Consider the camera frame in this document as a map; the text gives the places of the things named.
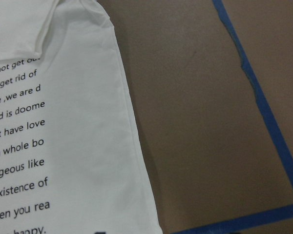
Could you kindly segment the white long-sleeve printed shirt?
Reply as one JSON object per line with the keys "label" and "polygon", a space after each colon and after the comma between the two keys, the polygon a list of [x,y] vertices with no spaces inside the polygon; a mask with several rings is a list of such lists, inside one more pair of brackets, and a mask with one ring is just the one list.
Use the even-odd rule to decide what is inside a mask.
{"label": "white long-sleeve printed shirt", "polygon": [[0,0],[0,234],[160,234],[114,26]]}

